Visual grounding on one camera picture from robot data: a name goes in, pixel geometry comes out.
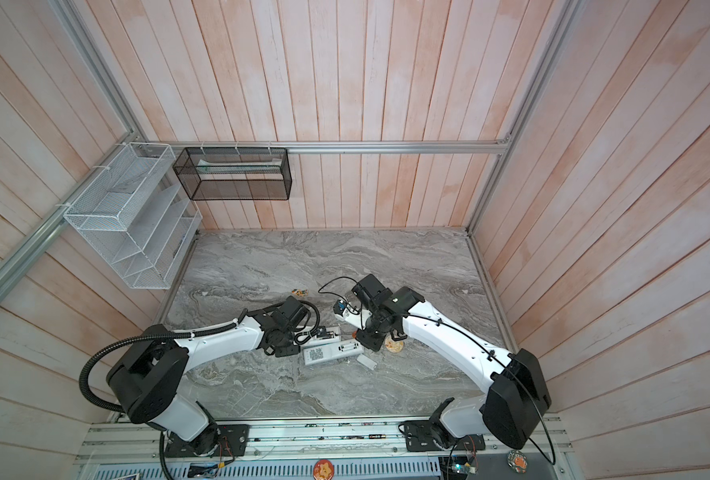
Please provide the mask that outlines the round badge right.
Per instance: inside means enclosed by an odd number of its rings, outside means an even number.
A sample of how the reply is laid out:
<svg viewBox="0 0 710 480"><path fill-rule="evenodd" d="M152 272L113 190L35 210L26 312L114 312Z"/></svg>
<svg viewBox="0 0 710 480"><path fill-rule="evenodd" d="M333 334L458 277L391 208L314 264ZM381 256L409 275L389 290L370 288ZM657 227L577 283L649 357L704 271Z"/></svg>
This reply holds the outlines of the round badge right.
<svg viewBox="0 0 710 480"><path fill-rule="evenodd" d="M527 457L519 450L510 450L508 452L507 464L509 468L517 474L525 474L528 469Z"/></svg>

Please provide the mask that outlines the white battery cover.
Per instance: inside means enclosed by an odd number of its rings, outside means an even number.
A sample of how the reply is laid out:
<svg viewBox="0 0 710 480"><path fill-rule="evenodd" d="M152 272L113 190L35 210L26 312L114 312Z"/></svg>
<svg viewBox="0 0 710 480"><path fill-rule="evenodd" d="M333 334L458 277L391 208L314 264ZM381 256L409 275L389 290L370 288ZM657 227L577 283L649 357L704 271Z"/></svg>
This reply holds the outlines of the white battery cover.
<svg viewBox="0 0 710 480"><path fill-rule="evenodd" d="M375 361L371 360L363 354L358 355L356 357L356 361L371 371L373 371L377 366L377 363Z"/></svg>

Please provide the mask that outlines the white remote control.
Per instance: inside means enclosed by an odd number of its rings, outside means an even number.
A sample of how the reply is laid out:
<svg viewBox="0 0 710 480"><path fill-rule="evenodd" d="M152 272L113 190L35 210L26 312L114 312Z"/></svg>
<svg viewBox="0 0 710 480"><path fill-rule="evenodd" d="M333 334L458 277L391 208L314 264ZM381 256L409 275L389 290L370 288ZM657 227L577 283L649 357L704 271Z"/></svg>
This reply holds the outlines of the white remote control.
<svg viewBox="0 0 710 480"><path fill-rule="evenodd" d="M363 346L357 340L350 339L307 348L303 351L303 358L306 366L312 366L343 358L357 357L363 353Z"/></svg>
<svg viewBox="0 0 710 480"><path fill-rule="evenodd" d="M337 343L340 341L341 329L339 327L320 326L304 347L310 348L317 345Z"/></svg>

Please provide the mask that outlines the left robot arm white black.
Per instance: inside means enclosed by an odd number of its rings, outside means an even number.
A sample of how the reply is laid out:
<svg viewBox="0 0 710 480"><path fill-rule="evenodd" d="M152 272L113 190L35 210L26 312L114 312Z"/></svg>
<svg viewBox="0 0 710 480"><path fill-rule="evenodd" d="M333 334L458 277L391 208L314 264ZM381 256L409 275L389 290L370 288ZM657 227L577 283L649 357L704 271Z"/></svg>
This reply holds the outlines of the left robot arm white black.
<svg viewBox="0 0 710 480"><path fill-rule="evenodd" d="M78 385L93 405L125 414L135 424L146 424L178 439L195 455L207 456L224 447L220 427L198 402L179 391L190 371L235 353L259 350L278 358L301 352L320 327L319 309L294 296L237 318L206 328L170 330L153 325L142 334L117 341L94 354L83 366ZM89 377L109 354L125 353L109 370L106 382L117 401L99 397Z"/></svg>

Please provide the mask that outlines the aluminium front rail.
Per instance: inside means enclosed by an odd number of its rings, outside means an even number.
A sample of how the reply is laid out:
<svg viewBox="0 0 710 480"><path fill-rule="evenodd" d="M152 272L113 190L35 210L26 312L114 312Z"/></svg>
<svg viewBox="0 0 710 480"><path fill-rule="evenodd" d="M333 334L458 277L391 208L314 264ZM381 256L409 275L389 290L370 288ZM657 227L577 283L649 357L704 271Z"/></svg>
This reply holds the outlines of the aluminium front rail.
<svg viewBox="0 0 710 480"><path fill-rule="evenodd" d="M245 449L237 461L409 457L401 424L406 417L247 420ZM132 423L89 429L74 464L156 462L160 432Z"/></svg>

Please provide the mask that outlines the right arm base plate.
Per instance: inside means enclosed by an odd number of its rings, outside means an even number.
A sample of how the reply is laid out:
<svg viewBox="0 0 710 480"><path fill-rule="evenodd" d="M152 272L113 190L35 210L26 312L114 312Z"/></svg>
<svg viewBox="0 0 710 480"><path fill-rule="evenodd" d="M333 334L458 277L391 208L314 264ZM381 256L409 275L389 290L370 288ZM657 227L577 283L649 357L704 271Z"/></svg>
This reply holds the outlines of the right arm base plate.
<svg viewBox="0 0 710 480"><path fill-rule="evenodd" d="M486 449L481 435L453 437L439 421L408 420L398 425L409 452L450 451L452 448L473 452Z"/></svg>

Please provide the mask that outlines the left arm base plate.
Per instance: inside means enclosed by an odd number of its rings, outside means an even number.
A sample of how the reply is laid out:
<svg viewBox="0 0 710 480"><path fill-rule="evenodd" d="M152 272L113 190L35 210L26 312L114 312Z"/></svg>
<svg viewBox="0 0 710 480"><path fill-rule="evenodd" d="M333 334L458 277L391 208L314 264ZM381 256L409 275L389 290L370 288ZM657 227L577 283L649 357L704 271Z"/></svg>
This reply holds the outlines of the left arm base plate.
<svg viewBox="0 0 710 480"><path fill-rule="evenodd" d="M245 455L249 431L248 424L211 425L191 441L184 441L170 433L163 452L167 458L242 457Z"/></svg>

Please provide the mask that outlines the round wooden coaster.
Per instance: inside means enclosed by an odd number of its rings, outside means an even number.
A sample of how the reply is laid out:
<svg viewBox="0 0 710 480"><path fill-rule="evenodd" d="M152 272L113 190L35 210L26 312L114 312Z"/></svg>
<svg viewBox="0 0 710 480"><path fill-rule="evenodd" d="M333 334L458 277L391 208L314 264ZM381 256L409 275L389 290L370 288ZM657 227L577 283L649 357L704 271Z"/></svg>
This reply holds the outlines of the round wooden coaster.
<svg viewBox="0 0 710 480"><path fill-rule="evenodd" d="M384 341L384 347L392 353L400 353L404 349L404 345L403 341L395 341L391 338L386 338Z"/></svg>

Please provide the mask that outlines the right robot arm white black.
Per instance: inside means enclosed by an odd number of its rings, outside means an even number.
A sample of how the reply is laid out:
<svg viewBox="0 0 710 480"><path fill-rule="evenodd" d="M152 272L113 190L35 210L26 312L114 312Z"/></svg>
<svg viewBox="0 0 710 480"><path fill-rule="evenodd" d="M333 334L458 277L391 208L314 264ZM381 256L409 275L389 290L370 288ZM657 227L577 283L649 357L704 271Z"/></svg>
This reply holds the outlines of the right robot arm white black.
<svg viewBox="0 0 710 480"><path fill-rule="evenodd" d="M357 327L355 339L374 352L386 339L414 339L433 349L467 375L481 394L448 398L429 419L404 424L407 447L431 444L452 449L468 436L493 435L522 449L552 404L539 360L521 349L512 353L464 329L409 287L392 291L374 275L357 281L352 292L360 312L343 310L341 319Z"/></svg>

